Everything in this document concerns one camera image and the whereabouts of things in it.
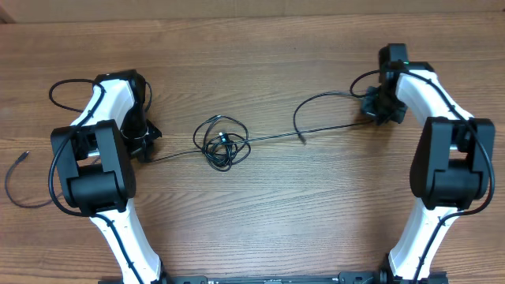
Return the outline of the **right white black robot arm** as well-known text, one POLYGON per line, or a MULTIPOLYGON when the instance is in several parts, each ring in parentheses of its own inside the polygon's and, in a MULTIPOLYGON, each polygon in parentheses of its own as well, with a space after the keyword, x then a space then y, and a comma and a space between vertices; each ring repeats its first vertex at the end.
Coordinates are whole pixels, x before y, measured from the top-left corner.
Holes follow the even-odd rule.
POLYGON ((462 109, 427 62, 410 61, 405 44, 381 48, 378 61, 380 84, 364 95, 362 114, 382 125, 402 123, 411 111, 423 129, 410 167, 414 206, 375 281, 446 283, 445 273, 430 266, 455 220, 483 211, 492 199, 496 129, 462 109))

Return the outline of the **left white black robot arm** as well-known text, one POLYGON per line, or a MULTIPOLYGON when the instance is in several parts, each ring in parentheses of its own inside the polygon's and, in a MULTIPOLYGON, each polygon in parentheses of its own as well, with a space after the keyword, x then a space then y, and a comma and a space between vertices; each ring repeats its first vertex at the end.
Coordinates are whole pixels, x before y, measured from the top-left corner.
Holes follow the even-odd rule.
POLYGON ((168 283, 134 204, 131 161, 148 161, 162 135, 146 118, 149 85, 134 69, 100 74, 90 83, 92 97, 79 117, 50 135, 50 197, 60 211, 95 224, 118 261, 122 283, 168 283))

